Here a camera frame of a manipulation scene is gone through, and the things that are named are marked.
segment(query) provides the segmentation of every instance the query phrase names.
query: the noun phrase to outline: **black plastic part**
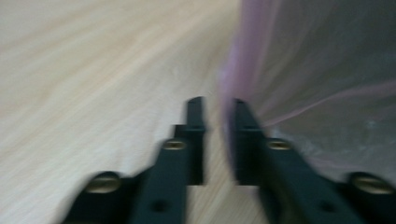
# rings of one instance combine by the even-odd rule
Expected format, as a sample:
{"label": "black plastic part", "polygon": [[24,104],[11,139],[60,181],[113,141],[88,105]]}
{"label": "black plastic part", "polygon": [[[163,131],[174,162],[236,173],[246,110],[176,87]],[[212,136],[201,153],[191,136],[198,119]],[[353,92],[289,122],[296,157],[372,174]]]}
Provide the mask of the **black plastic part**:
{"label": "black plastic part", "polygon": [[264,138],[262,129],[249,112],[248,105],[241,100],[235,100],[232,118],[230,145],[235,178],[239,185],[258,185],[260,174],[257,160],[260,152],[258,143]]}
{"label": "black plastic part", "polygon": [[[183,148],[161,146],[155,164],[133,178],[104,172],[92,178],[77,196],[62,223],[184,223],[187,186],[204,183],[203,98],[187,102],[186,124],[176,125],[174,138]],[[120,186],[111,192],[88,192],[98,177],[111,177]]]}
{"label": "black plastic part", "polygon": [[[281,139],[265,137],[248,106],[235,100],[233,163],[241,185],[257,185],[271,223],[364,223],[349,204]],[[290,148],[275,150],[271,142]]]}
{"label": "black plastic part", "polygon": [[67,223],[125,223],[130,209],[134,208],[136,196],[141,189],[142,180],[149,169],[133,178],[120,178],[117,173],[103,172],[87,182],[85,188],[98,177],[116,177],[120,187],[109,193],[89,193],[84,190],[77,196],[63,224]]}
{"label": "black plastic part", "polygon": [[[392,188],[392,193],[375,194],[361,190],[353,183],[356,178],[378,179]],[[357,172],[349,175],[345,184],[338,184],[338,189],[368,223],[396,223],[396,189],[388,181],[376,175]]]}
{"label": "black plastic part", "polygon": [[183,139],[168,141],[183,142],[186,147],[178,150],[161,149],[127,223],[184,223],[191,149],[190,144]]}

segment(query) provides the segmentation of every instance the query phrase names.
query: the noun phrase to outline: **brass screw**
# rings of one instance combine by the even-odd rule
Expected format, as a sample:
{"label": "brass screw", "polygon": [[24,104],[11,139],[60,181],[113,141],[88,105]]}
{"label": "brass screw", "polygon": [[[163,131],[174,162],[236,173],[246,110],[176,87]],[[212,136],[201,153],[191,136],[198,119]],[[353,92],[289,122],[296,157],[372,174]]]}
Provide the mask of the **brass screw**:
{"label": "brass screw", "polygon": [[163,146],[163,148],[168,150],[180,150],[183,149],[184,147],[186,147],[186,144],[180,141],[168,141]]}
{"label": "brass screw", "polygon": [[267,146],[274,150],[288,150],[291,149],[290,145],[282,141],[271,141],[267,143]]}
{"label": "brass screw", "polygon": [[121,182],[115,176],[100,176],[95,178],[85,188],[89,193],[110,193],[118,189]]}
{"label": "brass screw", "polygon": [[365,192],[372,194],[392,194],[394,193],[394,188],[387,182],[372,178],[359,176],[353,180],[353,184]]}

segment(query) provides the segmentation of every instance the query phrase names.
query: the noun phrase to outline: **wooden floor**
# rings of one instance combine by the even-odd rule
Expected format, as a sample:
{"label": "wooden floor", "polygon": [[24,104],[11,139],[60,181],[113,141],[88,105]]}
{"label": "wooden floor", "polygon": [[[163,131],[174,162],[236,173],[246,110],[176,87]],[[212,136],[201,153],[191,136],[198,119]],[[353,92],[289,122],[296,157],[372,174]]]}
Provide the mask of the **wooden floor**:
{"label": "wooden floor", "polygon": [[1,0],[0,223],[57,223],[87,176],[149,166],[200,95],[208,183],[190,188],[188,223],[265,223],[231,179],[220,128],[239,4]]}

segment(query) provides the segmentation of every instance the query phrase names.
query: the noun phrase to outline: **black bracket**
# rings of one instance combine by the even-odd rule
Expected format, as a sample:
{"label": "black bracket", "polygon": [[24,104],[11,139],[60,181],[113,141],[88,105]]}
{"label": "black bracket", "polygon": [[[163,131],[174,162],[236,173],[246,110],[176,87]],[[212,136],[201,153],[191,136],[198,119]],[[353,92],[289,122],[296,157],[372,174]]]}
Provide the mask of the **black bracket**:
{"label": "black bracket", "polygon": [[385,180],[353,173],[346,183],[333,183],[317,175],[291,143],[266,137],[241,100],[230,125],[235,178],[259,186],[270,223],[396,223],[396,190]]}
{"label": "black bracket", "polygon": [[88,181],[62,223],[184,223],[187,186],[204,184],[203,98],[187,102],[186,124],[176,125],[154,165],[135,177],[103,172]]}

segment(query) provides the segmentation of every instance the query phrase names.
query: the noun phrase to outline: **hole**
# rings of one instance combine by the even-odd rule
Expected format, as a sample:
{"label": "hole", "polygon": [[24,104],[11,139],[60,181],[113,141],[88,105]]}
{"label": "hole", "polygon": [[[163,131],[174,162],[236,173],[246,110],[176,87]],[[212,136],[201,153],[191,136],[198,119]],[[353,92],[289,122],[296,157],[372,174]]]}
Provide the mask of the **hole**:
{"label": "hole", "polygon": [[92,180],[85,190],[89,193],[110,193],[117,190],[120,185],[120,180],[115,176],[101,176]]}
{"label": "hole", "polygon": [[320,202],[319,208],[323,212],[328,212],[328,213],[334,213],[335,210],[336,210],[335,206],[332,203],[329,203],[329,202],[326,202],[326,201]]}
{"label": "hole", "polygon": [[353,184],[360,190],[372,194],[392,194],[394,189],[387,182],[373,177],[358,176],[353,180]]}
{"label": "hole", "polygon": [[151,211],[162,213],[166,212],[169,209],[169,203],[165,200],[158,200],[151,204],[150,208]]}
{"label": "hole", "polygon": [[287,144],[286,142],[281,142],[281,141],[272,141],[267,143],[267,146],[271,149],[274,150],[287,150],[290,149],[290,145]]}
{"label": "hole", "polygon": [[168,141],[165,143],[163,148],[168,150],[180,150],[183,149],[185,146],[186,144],[180,141]]}

